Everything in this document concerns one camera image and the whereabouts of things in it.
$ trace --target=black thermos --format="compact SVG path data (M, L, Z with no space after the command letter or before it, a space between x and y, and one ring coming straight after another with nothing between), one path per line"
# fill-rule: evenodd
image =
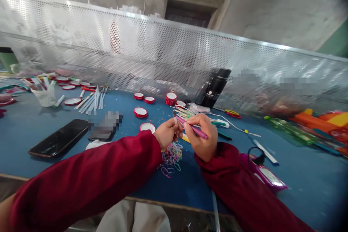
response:
M210 82L204 96L202 106L213 108L222 90L224 89L231 70L221 68Z

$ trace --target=white cup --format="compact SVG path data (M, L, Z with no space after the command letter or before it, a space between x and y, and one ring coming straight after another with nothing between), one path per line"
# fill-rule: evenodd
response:
M47 91L35 91L32 90L42 107L53 106L57 99L55 98L54 88L49 88Z

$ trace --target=white pants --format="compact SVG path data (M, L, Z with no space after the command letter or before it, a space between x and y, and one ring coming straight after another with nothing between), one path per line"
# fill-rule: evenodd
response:
M96 232L170 232L170 224L160 206L121 200L105 212Z

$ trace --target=floor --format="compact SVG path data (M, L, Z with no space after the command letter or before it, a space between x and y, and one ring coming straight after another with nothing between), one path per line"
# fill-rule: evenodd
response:
M22 184L22 181L0 177L0 202L12 195ZM214 215L170 207L164 207L164 210L168 215L172 232L215 231ZM102 217L103 213L80 220L67 231L95 231ZM242 231L233 217L220 216L219 221L221 232Z

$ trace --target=person's right hand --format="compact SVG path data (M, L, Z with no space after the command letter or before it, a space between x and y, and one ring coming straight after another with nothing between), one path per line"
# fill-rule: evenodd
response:
M208 138L205 140L196 136L195 132L189 126L199 124L201 131L203 131ZM205 114L198 114L189 118L184 123L184 128L188 139L192 145L195 153L205 162L210 161L216 154L216 147L218 145L218 130L211 124L209 117Z

